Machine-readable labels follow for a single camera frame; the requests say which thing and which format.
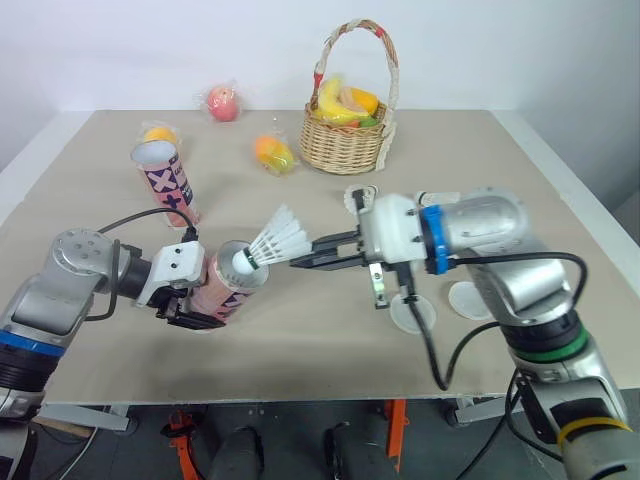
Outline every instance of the wicker basket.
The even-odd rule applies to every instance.
[[[355,28],[364,28],[382,40],[391,73],[389,101],[387,105],[379,103],[378,110],[374,114],[379,123],[373,127],[335,126],[312,114],[312,111],[318,107],[318,88],[331,47],[340,35]],[[387,32],[371,20],[357,19],[345,23],[327,38],[313,77],[313,94],[305,106],[304,127],[300,138],[303,158],[320,170],[339,175],[353,175],[368,172],[374,168],[382,170],[395,134],[396,124],[393,113],[398,101],[398,58]]]

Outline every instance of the robotic arm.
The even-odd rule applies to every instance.
[[[156,316],[172,325],[224,325],[182,311],[188,289],[206,274],[204,248],[193,237],[163,247],[151,262],[141,250],[91,230],[68,230],[54,239],[42,272],[19,288],[0,316],[0,479],[28,478],[36,442],[28,422],[38,413],[45,384],[82,322],[110,316],[117,295],[156,308]],[[107,314],[88,316],[94,293],[111,294]]]
[[[572,294],[562,264],[531,233],[522,202],[494,189],[426,208],[401,195],[365,200],[364,190],[354,192],[357,230],[316,240],[313,253],[292,265],[366,266],[375,306],[386,308],[383,270],[397,273],[411,303],[416,264],[436,275],[466,264],[507,341],[528,420],[541,441],[558,443],[568,477],[639,478],[640,438],[627,427],[620,393],[574,309],[583,282]],[[358,253],[339,257],[337,247],[347,243]]]

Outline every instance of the table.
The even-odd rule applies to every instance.
[[[272,128],[274,117],[295,143],[302,112],[250,111],[226,124],[212,123],[196,111],[66,115],[0,178],[0,191],[10,191],[2,202],[6,219],[0,227],[0,304],[23,278],[39,271],[57,233],[77,226],[99,228],[153,206],[129,152],[142,122],[159,120],[180,130],[184,168],[203,213],[200,240],[210,251],[230,239],[252,239],[282,202],[313,238],[351,229],[354,218],[343,206],[343,192],[353,183],[375,184],[382,193],[468,192],[488,185],[513,190],[525,202],[534,231],[551,249],[587,260],[591,276],[578,310],[619,386],[640,386],[637,362],[630,361],[637,356],[640,334],[640,281],[628,265],[640,258],[638,248],[510,112],[401,111],[384,171],[341,177],[301,164],[286,178],[262,170],[253,159],[252,144]],[[64,135],[72,136],[68,143]],[[43,156],[49,152],[56,157],[56,149],[59,155],[46,168],[49,161]],[[40,175],[38,169],[44,168]],[[28,190],[34,181],[20,202],[20,188]],[[146,258],[179,240],[177,232],[153,217],[112,235],[143,248]],[[570,277],[575,279],[574,272]],[[467,278],[462,268],[442,278],[417,277],[418,291],[437,310],[434,337],[441,364],[478,325],[458,316],[447,301],[451,284]],[[387,287],[395,289],[392,276]],[[208,334],[165,325],[153,311],[121,299],[113,318],[82,326],[51,377],[47,404],[504,393],[513,363],[499,331],[484,333],[468,345],[451,389],[441,392],[431,379],[421,339],[397,329],[388,311],[376,311],[370,288],[365,269],[320,272],[278,265],[227,327]],[[106,300],[97,296],[94,309],[105,309]]]

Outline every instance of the blue ring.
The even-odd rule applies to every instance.
[[[436,275],[447,273],[449,270],[449,249],[442,230],[442,215],[440,205],[432,205],[422,209],[422,216],[427,221],[433,238],[433,249],[436,255]]]
[[[10,332],[0,331],[0,344],[10,345],[22,350],[49,355],[50,357],[61,357],[64,355],[65,348],[48,343],[38,342],[30,338],[21,337]]]

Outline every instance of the pink tube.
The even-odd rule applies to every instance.
[[[175,208],[198,223],[199,215],[193,201],[193,191],[182,168],[175,145],[165,140],[154,140],[138,145],[131,152],[153,198],[160,207]],[[180,215],[167,214],[174,227],[186,227]]]
[[[193,291],[193,311],[211,315],[226,323],[264,285],[269,277],[268,267],[260,267],[251,275],[239,275],[233,270],[233,254],[248,246],[246,242],[233,240],[220,247],[209,261],[207,282]]]

